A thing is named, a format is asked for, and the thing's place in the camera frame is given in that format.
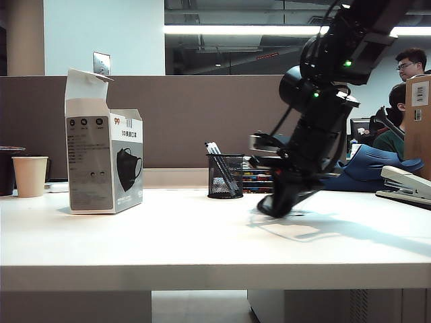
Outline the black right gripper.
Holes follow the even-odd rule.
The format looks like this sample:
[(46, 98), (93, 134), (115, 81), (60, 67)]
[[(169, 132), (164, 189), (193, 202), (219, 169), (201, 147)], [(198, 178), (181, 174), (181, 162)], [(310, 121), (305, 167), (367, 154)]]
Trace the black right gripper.
[(330, 152), (335, 143), (343, 145), (346, 112), (307, 112), (290, 137), (273, 135), (281, 158), (273, 171), (273, 193), (257, 209), (273, 218), (286, 216), (293, 208), (323, 189), (321, 178), (333, 169), (342, 147)]

